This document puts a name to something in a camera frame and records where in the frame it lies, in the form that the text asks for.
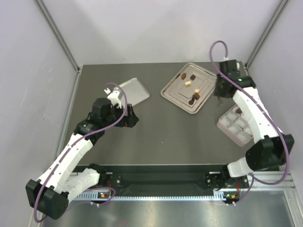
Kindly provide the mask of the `white chocolate block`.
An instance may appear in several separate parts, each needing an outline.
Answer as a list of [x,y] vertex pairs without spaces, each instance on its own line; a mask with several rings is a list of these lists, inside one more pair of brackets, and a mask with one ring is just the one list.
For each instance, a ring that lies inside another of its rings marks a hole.
[[191,85],[191,81],[185,82],[185,86],[186,86],[186,87],[189,87],[190,85]]

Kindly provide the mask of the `milk chocolate block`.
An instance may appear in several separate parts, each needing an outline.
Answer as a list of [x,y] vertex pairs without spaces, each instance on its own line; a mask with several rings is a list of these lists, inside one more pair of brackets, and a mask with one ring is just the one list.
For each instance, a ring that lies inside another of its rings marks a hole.
[[186,74],[186,73],[183,73],[183,74],[181,75],[181,79],[184,80],[184,79],[186,78],[186,76],[187,76],[187,74]]

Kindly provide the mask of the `metal serving tongs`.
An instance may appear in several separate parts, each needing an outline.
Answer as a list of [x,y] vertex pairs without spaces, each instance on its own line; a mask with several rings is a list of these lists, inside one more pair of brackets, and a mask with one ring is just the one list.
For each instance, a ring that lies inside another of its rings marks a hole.
[[224,100],[222,97],[217,97],[217,107],[220,107],[223,104]]

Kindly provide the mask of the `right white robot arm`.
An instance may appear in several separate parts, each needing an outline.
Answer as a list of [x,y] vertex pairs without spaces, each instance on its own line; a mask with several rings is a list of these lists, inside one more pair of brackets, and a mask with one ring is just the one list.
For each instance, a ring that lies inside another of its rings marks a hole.
[[239,177],[286,164],[294,138],[291,134],[283,134],[273,123],[261,102],[256,84],[251,77],[241,76],[240,65],[236,60],[225,59],[219,63],[219,69],[214,95],[233,99],[243,113],[254,139],[254,145],[243,158],[224,165],[221,170],[222,184],[232,187]]

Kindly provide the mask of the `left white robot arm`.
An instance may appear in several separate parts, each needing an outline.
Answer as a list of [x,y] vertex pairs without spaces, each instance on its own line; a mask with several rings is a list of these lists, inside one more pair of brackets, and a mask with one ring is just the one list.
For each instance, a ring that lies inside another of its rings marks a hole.
[[92,186],[103,187],[107,183],[105,171],[96,164],[89,165],[80,175],[69,179],[83,156],[112,127],[134,127],[139,119],[119,88],[105,89],[106,98],[93,103],[86,119],[77,124],[67,145],[53,164],[37,180],[29,180],[26,193],[29,205],[34,209],[34,220],[41,223],[37,212],[47,218],[59,219],[72,200]]

